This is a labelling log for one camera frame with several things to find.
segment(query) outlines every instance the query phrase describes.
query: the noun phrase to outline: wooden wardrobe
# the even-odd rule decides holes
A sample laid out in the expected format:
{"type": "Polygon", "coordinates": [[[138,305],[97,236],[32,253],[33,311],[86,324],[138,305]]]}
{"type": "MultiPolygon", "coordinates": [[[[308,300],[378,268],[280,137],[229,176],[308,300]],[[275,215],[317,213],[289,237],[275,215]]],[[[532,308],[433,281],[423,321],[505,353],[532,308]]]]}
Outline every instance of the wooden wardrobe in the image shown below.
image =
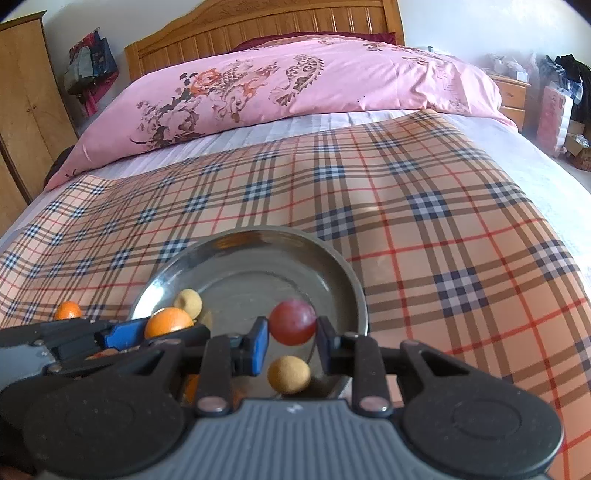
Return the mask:
{"type": "Polygon", "coordinates": [[[0,23],[0,235],[77,141],[49,62],[44,13],[0,23]]]}

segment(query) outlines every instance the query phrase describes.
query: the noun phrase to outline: bag on wall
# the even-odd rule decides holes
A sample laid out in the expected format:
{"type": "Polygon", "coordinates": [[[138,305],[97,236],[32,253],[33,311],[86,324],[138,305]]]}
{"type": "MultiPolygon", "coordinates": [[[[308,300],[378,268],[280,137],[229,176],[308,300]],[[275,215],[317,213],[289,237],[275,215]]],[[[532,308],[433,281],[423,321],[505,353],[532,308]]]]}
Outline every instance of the bag on wall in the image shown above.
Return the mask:
{"type": "Polygon", "coordinates": [[[70,95],[82,95],[89,86],[97,86],[117,72],[109,42],[100,37],[97,29],[70,49],[64,87],[70,95]]]}
{"type": "Polygon", "coordinates": [[[101,38],[95,45],[90,47],[92,54],[92,68],[95,79],[99,80],[117,72],[117,64],[109,48],[109,41],[101,38]]]}
{"type": "Polygon", "coordinates": [[[89,47],[82,47],[68,65],[64,74],[64,87],[70,95],[76,95],[95,79],[92,54],[89,47]]]}

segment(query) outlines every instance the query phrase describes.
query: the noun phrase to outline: metal rivet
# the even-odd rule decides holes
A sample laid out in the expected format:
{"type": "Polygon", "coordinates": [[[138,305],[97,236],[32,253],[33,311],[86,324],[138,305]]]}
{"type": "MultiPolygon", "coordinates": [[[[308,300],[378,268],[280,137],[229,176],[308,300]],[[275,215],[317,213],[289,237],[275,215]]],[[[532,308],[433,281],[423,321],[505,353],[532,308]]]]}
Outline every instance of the metal rivet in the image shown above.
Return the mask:
{"type": "Polygon", "coordinates": [[[363,397],[359,402],[359,406],[365,411],[386,411],[390,406],[390,402],[383,397],[377,395],[370,395],[369,397],[363,397]]]}
{"type": "Polygon", "coordinates": [[[228,407],[228,402],[225,401],[222,397],[203,397],[200,398],[197,402],[197,407],[201,411],[206,411],[209,413],[220,413],[228,407]]]}
{"type": "Polygon", "coordinates": [[[156,340],[152,345],[180,345],[182,342],[180,338],[164,338],[156,340]]]}
{"type": "Polygon", "coordinates": [[[61,365],[60,364],[53,364],[47,367],[47,371],[51,374],[56,374],[61,372],[61,365]]]}

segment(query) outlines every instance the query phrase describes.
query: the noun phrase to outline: plastic bag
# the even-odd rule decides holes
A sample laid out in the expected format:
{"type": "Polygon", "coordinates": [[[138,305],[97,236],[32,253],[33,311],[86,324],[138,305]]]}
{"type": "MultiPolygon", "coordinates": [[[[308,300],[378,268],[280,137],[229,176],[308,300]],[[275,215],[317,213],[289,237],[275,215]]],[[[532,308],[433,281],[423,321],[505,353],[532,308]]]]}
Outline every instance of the plastic bag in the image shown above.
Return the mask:
{"type": "Polygon", "coordinates": [[[578,144],[580,144],[583,148],[589,148],[589,140],[587,140],[584,135],[581,135],[581,134],[577,135],[574,138],[574,141],[576,141],[578,144]]]}
{"type": "Polygon", "coordinates": [[[488,61],[495,73],[504,75],[520,82],[528,81],[528,74],[517,60],[495,53],[489,53],[488,61]]]}

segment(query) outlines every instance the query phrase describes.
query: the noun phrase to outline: cardboard box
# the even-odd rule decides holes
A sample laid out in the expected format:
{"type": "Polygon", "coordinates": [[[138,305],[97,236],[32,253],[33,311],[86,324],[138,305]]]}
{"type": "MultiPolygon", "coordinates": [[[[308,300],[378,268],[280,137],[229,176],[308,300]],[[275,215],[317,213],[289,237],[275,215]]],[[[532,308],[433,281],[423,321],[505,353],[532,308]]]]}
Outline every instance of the cardboard box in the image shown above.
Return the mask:
{"type": "Polygon", "coordinates": [[[564,141],[564,147],[569,153],[573,154],[575,157],[581,153],[583,150],[583,146],[577,142],[574,138],[576,135],[573,134],[566,134],[566,140],[564,141]]]}
{"type": "Polygon", "coordinates": [[[583,135],[584,131],[585,131],[585,124],[575,122],[574,120],[570,121],[569,129],[568,129],[567,133],[577,136],[577,135],[583,135]]]}
{"type": "Polygon", "coordinates": [[[591,148],[584,148],[570,161],[579,170],[591,171],[591,148]]]}

